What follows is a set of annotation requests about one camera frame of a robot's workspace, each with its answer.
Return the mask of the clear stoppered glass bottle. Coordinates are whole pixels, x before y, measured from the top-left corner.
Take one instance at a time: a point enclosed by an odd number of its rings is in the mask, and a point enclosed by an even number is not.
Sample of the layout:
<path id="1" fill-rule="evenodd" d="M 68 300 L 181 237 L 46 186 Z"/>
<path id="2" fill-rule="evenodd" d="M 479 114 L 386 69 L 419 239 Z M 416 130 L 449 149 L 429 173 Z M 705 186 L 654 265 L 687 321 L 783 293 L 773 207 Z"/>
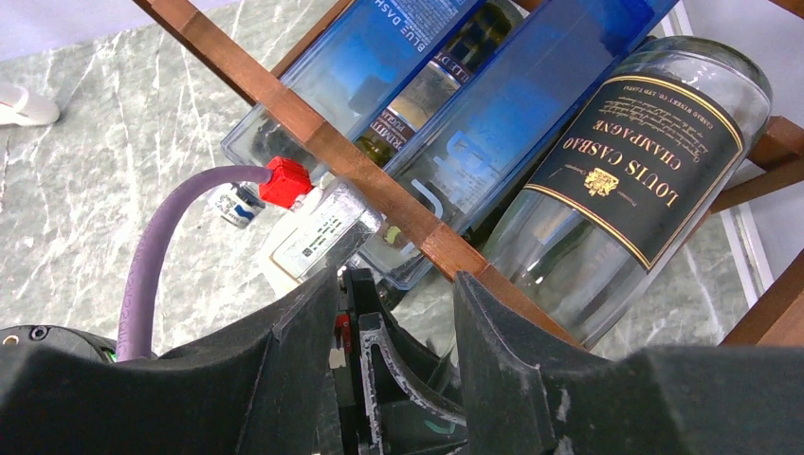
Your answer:
<path id="1" fill-rule="evenodd" d="M 465 231 L 671 9 L 669 1 L 543 2 L 386 174 Z"/>

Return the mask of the blue square bottle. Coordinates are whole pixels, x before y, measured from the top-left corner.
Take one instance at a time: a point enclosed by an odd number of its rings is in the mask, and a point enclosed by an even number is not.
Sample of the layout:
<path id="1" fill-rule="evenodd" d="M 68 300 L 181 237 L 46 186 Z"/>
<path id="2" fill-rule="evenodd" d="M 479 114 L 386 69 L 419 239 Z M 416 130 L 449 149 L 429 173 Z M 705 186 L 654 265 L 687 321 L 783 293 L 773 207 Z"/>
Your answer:
<path id="1" fill-rule="evenodd" d="M 279 80 L 342 135 L 354 140 L 484 1 L 355 1 Z M 234 164 L 264 167 L 282 156 L 301 163 L 313 185 L 331 176 L 325 164 L 253 106 L 221 142 Z M 216 187 L 209 205 L 245 228 L 265 208 L 257 184 Z"/>

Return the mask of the labelled dark wine bottle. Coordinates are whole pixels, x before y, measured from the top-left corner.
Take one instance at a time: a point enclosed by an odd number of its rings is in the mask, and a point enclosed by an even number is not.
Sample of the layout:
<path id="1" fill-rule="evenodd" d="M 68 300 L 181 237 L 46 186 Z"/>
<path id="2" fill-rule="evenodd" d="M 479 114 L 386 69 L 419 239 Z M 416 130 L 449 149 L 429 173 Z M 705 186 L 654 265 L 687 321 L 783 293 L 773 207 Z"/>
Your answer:
<path id="1" fill-rule="evenodd" d="M 356 147 L 377 166 L 385 166 L 472 79 L 523 19 L 511 1 L 482 3 L 354 141 Z"/>

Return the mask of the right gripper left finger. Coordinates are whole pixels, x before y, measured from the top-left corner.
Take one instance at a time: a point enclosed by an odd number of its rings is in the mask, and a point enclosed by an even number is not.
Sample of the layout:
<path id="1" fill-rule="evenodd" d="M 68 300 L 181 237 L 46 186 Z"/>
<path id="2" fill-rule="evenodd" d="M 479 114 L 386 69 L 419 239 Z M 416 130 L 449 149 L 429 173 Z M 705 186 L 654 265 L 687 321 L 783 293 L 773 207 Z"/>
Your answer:
<path id="1" fill-rule="evenodd" d="M 1 350 L 5 454 L 309 454 L 338 278 L 161 357 L 109 363 L 52 345 Z"/>

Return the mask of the clear tall bottle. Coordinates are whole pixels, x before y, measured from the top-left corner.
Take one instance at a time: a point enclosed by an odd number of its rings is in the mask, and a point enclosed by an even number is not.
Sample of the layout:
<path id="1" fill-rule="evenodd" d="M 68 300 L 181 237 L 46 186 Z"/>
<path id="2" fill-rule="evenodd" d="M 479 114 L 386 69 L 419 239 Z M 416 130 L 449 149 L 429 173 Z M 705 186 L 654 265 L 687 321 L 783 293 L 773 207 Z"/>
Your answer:
<path id="1" fill-rule="evenodd" d="M 592 348 L 703 218 L 772 103 L 765 72 L 733 47 L 695 36 L 641 45 L 554 142 L 483 255 Z"/>

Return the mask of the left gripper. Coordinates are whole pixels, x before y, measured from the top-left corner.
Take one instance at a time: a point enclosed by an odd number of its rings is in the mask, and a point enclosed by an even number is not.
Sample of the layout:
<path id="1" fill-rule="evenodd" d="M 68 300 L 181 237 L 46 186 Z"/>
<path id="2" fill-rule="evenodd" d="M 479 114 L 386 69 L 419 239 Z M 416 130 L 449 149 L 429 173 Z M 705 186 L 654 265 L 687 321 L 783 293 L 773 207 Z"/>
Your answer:
<path id="1" fill-rule="evenodd" d="M 346 269 L 330 352 L 332 454 L 466 454 L 459 379 L 395 320 L 367 269 Z"/>

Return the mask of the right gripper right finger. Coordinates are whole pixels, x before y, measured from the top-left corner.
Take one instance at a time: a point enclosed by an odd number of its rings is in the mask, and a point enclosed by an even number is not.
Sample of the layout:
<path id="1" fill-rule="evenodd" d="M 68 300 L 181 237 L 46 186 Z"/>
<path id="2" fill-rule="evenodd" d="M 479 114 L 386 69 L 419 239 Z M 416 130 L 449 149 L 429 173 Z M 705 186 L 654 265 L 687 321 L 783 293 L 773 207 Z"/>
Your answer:
<path id="1" fill-rule="evenodd" d="M 656 346 L 607 360 L 543 331 L 470 274 L 454 283 L 473 454 L 799 454 L 803 352 Z"/>

